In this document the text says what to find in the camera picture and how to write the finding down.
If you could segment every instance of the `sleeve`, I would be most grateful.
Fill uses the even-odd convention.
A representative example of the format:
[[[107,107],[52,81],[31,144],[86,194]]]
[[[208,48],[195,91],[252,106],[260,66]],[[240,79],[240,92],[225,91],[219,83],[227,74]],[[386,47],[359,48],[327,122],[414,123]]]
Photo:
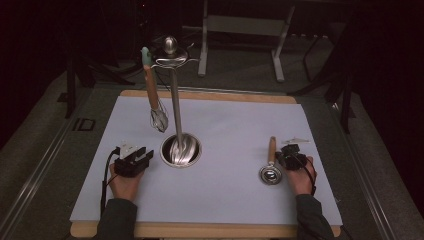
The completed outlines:
[[[322,215],[321,203],[318,200],[312,195],[301,194],[296,196],[296,204],[298,239],[334,239],[333,231]]]
[[[125,199],[110,199],[97,225],[94,240],[134,240],[137,206]]]

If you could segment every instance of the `metal frame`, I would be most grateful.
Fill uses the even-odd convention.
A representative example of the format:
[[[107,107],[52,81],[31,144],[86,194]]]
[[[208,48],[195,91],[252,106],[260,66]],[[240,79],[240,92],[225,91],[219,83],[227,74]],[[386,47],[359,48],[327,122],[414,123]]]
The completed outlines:
[[[279,43],[271,51],[277,82],[284,82],[283,69],[281,67],[280,54],[287,32],[290,28],[291,19],[295,10],[294,4],[290,7],[285,20],[255,19],[208,15],[208,0],[203,1],[203,26],[202,26],[202,48],[200,52],[199,77],[206,76],[208,58],[208,31],[256,34],[267,36],[278,36]]]
[[[340,111],[337,109],[337,105],[328,106],[330,108],[332,120],[334,121],[335,126],[340,129],[339,133],[341,134],[341,137],[344,141],[344,145],[347,146],[347,150],[349,151],[350,156],[352,156],[353,171],[355,172],[355,176],[358,178],[359,186],[364,193],[365,200],[367,201],[371,214],[374,217],[376,226],[381,234],[382,239],[398,239],[392,224],[387,218],[387,215],[380,203],[376,189],[371,183],[370,176],[365,170],[363,162],[366,161],[366,159],[360,157],[353,139],[349,134],[344,132],[343,126],[338,124]]]
[[[3,218],[2,222],[0,222],[1,240],[11,239],[19,221],[22,219],[24,213],[31,204],[32,199],[41,186],[44,177],[47,175],[51,165],[56,160],[56,155],[61,149],[67,133],[72,129],[73,123],[76,122],[77,116],[81,111],[83,104],[88,100],[91,92],[91,89],[81,89],[81,93],[79,94],[80,99],[77,102],[78,104],[75,105],[75,108],[72,109],[71,112],[69,112],[68,109],[69,117],[64,119],[64,122],[45,151],[42,159],[39,160],[37,167],[28,177],[16,199],[13,201],[12,206],[7,211],[6,216]]]

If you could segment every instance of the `white surface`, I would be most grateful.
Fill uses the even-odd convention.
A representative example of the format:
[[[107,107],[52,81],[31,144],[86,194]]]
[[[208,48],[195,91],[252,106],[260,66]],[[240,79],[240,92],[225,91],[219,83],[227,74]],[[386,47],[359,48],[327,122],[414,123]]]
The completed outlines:
[[[170,118],[165,133],[150,126],[147,98],[118,98],[71,221],[99,220],[105,163],[125,140],[155,151],[141,180],[137,221],[297,224],[286,176],[273,186],[259,178],[260,168],[267,165],[269,139],[276,136],[278,149],[294,137],[311,141],[300,144],[300,149],[314,157],[319,173],[315,197],[330,225],[342,225],[301,105],[181,99],[182,130],[200,139],[203,153],[191,167],[177,169],[160,157],[162,142],[175,134],[171,99],[162,101]],[[112,197],[109,188],[108,196]]]

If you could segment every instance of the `wooden edge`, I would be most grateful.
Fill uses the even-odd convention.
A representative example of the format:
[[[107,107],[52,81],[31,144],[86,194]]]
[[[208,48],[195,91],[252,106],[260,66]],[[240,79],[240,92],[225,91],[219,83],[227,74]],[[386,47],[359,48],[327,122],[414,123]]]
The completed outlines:
[[[71,235],[91,238],[96,235],[94,221],[73,222]],[[331,226],[338,237],[340,226]],[[136,223],[134,235],[143,238],[282,238],[296,237],[297,225],[202,224],[202,223]]]
[[[171,98],[169,91],[159,91],[159,97]],[[237,101],[237,102],[261,102],[261,103],[285,103],[296,104],[296,100],[291,96],[274,96],[265,94],[249,93],[212,93],[212,92],[186,92],[180,91],[178,95],[182,99],[215,100],[215,101]],[[121,92],[124,97],[147,97],[147,92],[142,90],[124,90]]]

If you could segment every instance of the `ladle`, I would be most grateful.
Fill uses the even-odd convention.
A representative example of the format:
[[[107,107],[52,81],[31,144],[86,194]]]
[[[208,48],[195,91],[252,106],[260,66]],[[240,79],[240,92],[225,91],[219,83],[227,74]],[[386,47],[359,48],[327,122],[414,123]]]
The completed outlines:
[[[281,179],[280,169],[274,166],[275,164],[275,152],[277,150],[277,142],[274,136],[269,140],[269,150],[268,150],[268,166],[261,168],[259,171],[259,176],[262,181],[268,185],[278,184]]]

